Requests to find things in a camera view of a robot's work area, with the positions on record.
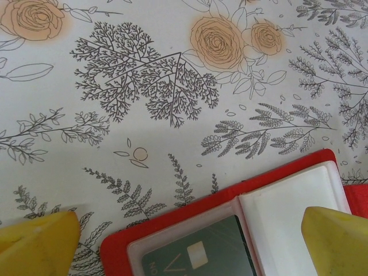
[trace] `branch drawing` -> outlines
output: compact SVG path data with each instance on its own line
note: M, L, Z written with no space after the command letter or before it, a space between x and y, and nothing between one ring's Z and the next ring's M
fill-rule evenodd
M96 112L76 113L74 126L58 127L59 120L65 116L61 113L62 108L50 109L49 115L40 113L39 116L29 115L28 120L17 121L19 132L7 135L7 130L0 132L0 152L7 151L9 157L24 165L27 161L43 162L42 155L48 153L43 149L34 150L36 140L50 142L53 133L60 133L65 143L79 141L88 142L91 146L99 145L103 136L109 134L109 120L99 117Z
M341 181L343 182L343 185L360 185L367 183L368 178L365 178L362 175L360 169L357 171L351 169L351 172L348 172L347 176L345 176L345 174L341 175Z
M16 198L16 202L20 205L17 209L29 211L29 213L24 216L25 219L35 219L36 217L45 216L46 213L57 213L60 211L61 204L56 205L51 211L47 211L47 202L43 202L38 206L37 198L31 198L29 192L27 192L26 188L23 186L19 186L18 190L13 193L18 196L18 198ZM93 212L89 212L80 218L79 223L82 233L93 214ZM70 276L80 276L82 274L88 276L104 276L104 269L99 257L99 247L96 251L93 250L92 247L95 246L104 230L106 230L111 223L111 221L107 221L100 224L89 235L85 242L78 243L78 249L76 250L73 264L70 268Z
M304 0L297 7L298 17L308 17L308 20L318 18L326 26L335 25L340 19L346 27L368 27L368 5L365 0Z
M86 61L82 79L82 100L98 100L115 122L121 122L131 105L141 97L154 120L169 120L181 127L186 116L197 120L202 111L199 100L213 109L219 102L214 76L201 75L177 52L161 56L149 44L153 41L141 28L130 22L117 26L98 22L91 39L80 38L71 54Z
M99 173L92 169L84 168L84 171L90 175L95 175L97 179L101 180L102 184L108 183L108 189L112 190L113 194L120 195L117 202L124 203L121 208L121 210L126 211L124 218L135 217L138 215L142 217L141 219L130 223L127 228L149 220L155 213L166 207L166 204L163 203L153 204L147 207L152 196L152 189L149 189L145 195L141 197L141 185L137 185L134 191L132 191L132 185L129 181L126 181L123 185L121 179L115 180L104 173Z
M190 184L187 181L187 176L184 175L184 171L181 168L179 162L176 160L175 156L172 154L168 154L172 162L172 166L175 168L175 177L178 179L176 184L179 186L179 189L176 189L176 195L174 196L178 202L174 205L176 207L184 207L191 203L195 197L192 196L193 189L190 189Z
M358 40L350 38L339 27L325 38L326 49L317 41L309 48L301 46L307 59L289 60L289 66L305 76L300 87L309 90L312 99L321 95L326 85L340 98L339 114L349 130L343 135L344 143L353 150L360 139L367 137L368 66ZM318 69L308 61L318 62Z
M311 106L307 108L302 105L293 105L294 110L285 112L275 106L260 103L265 109L256 109L259 114L251 117L250 120L259 121L262 129L254 131L245 131L244 125L237 121L220 121L216 125L214 133L219 135L210 135L203 139L201 145L205 148L202 155L218 152L218 157L227 154L232 148L235 148L236 155L246 155L246 159L253 158L255 155L262 154L269 146L281 149L279 154L289 154L297 149L300 152L306 152L315 143L313 132L321 129L335 130L328 124L330 115ZM302 123L294 122L296 117L303 120ZM271 132L276 129L285 131L281 137L271 138Z
M212 190L211 194L216 194L219 191L219 184L217 183L216 174L212 174Z

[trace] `peach rose illustration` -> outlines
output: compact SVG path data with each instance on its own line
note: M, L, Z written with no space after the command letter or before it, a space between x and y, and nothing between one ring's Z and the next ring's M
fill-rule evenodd
M257 51L272 56L281 51L281 34L268 23L257 23L252 29L245 30L242 37L246 44L253 46Z
M46 40L56 37L62 28L64 14L57 0L9 0L0 11L0 28L11 35L27 40Z
M241 36L230 21L204 17L192 28L190 42L209 70L235 72L243 60Z

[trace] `botanical print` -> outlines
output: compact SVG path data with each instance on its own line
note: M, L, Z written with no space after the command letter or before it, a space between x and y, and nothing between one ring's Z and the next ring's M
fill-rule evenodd
M132 142L129 138L126 140L126 144L129 149L132 148ZM145 148L138 147L138 148L135 148L130 153L126 151L114 151L114 154L121 156L121 157L132 157L129 159L129 161L134 166L137 166L140 168L148 168L148 166L144 164L144 161L146 161L148 158L148 152Z
M190 189L187 176L184 175L184 171L179 162L176 160L175 156L168 154L168 157L172 162L172 166L175 168L175 177L178 179L176 184L179 186L179 188L175 190L177 194L174 196L178 202L176 202L174 205L176 207L184 207L195 199L195 197L192 196L193 189Z
M43 202L41 205L37 203L37 197L30 196L26 188L19 186L16 191L13 192L17 195L15 201L20 205L17 207L19 210L27 211L28 214L24 216L25 219L35 219L36 217L43 217L46 214L57 213L61 210L61 204L56 205L51 211L47 210L47 202ZM71 208L69 211L76 211L77 208ZM82 237L85 235L85 228L93 215L93 212L86 213L79 220L80 230L82 231ZM73 264L70 268L69 276L104 276L104 268L101 264L101 259L99 257L99 246L96 246L97 242L100 241L100 237L103 232L111 224L111 221L106 221L100 224L94 231L89 234L89 237L83 241L82 239L78 243L78 248L76 250Z
M233 94L249 91L250 99L254 92L263 96L267 86L281 83L286 71L279 70L265 77L262 69L269 56L282 50L282 36L294 37L293 31L303 27L291 25L282 28L269 20L260 22L251 15L260 15L261 8L247 11L242 7L232 15L221 0L185 0L187 5L209 14L198 20L191 29L190 42L193 49L186 51L184 57L195 66L206 67L219 72L219 84L236 84Z
M343 185L361 185L366 184L368 182L368 178L362 175L360 169L357 171L352 169L347 175L345 173L341 175L341 181L343 182Z
M300 87L309 90L316 99L327 88L340 98L339 115L348 131L343 135L344 144L352 150L359 140L367 138L368 64L359 41L349 37L340 27L330 30L325 45L315 41L309 47L301 46L305 58L290 60L290 67L302 74Z
M90 39L80 38L71 52L79 62L81 78L77 89L82 100L99 101L115 122L121 122L133 103L143 96L151 118L168 120L181 127L187 120L198 120L202 107L213 109L219 102L217 85L211 74L201 75L181 52L166 56L149 46L153 41L140 27L130 22L111 25L98 22Z
M91 146L99 145L108 135L110 122L105 117L100 117L96 112L76 113L73 126L60 126L60 119L65 114L62 108L49 110L49 114L40 113L39 115L30 114L28 120L17 121L19 131L15 134L7 134L7 130L0 132L0 153L7 152L8 156L14 161L19 161L24 165L27 161L43 162L44 155L48 151L34 149L36 140L50 142L54 133L59 133L65 143L79 141L89 143Z
M297 7L297 12L298 17L308 17L308 20L318 18L326 26L341 21L348 28L368 27L366 0L304 0L303 5Z
M64 4L58 7L57 0L8 0L4 10L0 10L0 28L6 33L25 40L40 41L53 39L63 26L64 13L76 19L92 22L89 14L121 14L99 11L96 6L85 9L72 9Z
M281 155L289 154L297 149L300 152L306 152L316 142L312 136L315 131L335 130L328 124L331 116L313 106L308 108L302 105L293 105L293 111L285 112L266 103L259 105L264 109L256 109L255 111L259 115L251 117L249 120L259 121L262 129L245 131L243 130L244 125L237 121L220 121L215 126L214 133L216 135L210 135L203 139L202 146L205 151L202 155L221 151L218 157L222 157L232 148L235 148L236 155L246 155L246 159L250 159L255 155L262 154L269 145L269 141L271 141L269 146L279 148L278 154ZM301 118L304 124L295 122L296 118ZM272 131L276 129L285 130L285 134L281 137L271 138Z
M130 181L125 181L123 184L120 178L115 180L104 173L93 171L92 169L84 168L84 170L90 175L95 175L97 179L101 180L102 184L109 184L107 188L112 190L113 194L119 195L117 202L121 204L124 203L121 208L121 210L125 212L124 218L135 216L141 217L140 219L128 224L127 228L149 220L155 213L167 207L164 203L153 204L147 207L152 196L152 189L149 189L143 196L141 196L141 185L137 185L136 188L132 190Z

